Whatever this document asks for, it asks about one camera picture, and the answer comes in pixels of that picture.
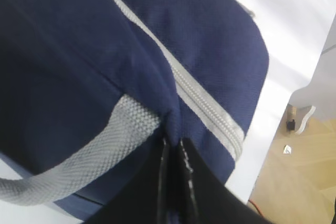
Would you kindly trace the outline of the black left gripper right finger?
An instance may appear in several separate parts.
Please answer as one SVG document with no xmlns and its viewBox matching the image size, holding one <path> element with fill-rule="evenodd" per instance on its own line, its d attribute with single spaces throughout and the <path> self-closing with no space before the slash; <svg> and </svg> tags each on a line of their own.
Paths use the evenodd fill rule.
<svg viewBox="0 0 336 224">
<path fill-rule="evenodd" d="M 179 223 L 267 223 L 216 178 L 188 138 L 177 147 Z"/>
</svg>

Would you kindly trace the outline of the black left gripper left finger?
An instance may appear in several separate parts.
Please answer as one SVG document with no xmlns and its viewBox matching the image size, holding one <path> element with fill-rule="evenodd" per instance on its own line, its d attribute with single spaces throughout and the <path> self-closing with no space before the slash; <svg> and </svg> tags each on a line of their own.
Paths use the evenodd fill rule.
<svg viewBox="0 0 336 224">
<path fill-rule="evenodd" d="M 167 166 L 170 145 L 154 143 L 136 176 L 88 223 L 167 223 Z"/>
</svg>

